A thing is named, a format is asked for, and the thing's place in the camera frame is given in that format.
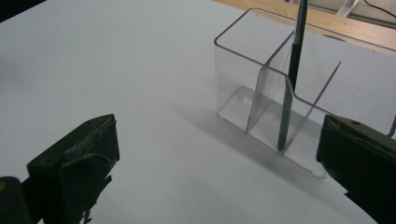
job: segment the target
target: acrylic pen holder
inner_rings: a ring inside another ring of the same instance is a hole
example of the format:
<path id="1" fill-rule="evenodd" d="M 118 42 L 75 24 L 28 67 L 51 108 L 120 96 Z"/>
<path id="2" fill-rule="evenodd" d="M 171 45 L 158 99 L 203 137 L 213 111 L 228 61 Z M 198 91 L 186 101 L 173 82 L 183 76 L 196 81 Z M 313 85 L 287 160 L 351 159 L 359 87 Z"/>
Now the acrylic pen holder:
<path id="1" fill-rule="evenodd" d="M 294 24 L 250 9 L 215 39 L 218 116 L 323 177 L 316 153 L 326 114 L 389 133 L 396 114 L 396 52 L 307 24 L 292 91 L 287 73 Z M 286 101 L 290 120 L 286 148 L 279 151 Z"/>

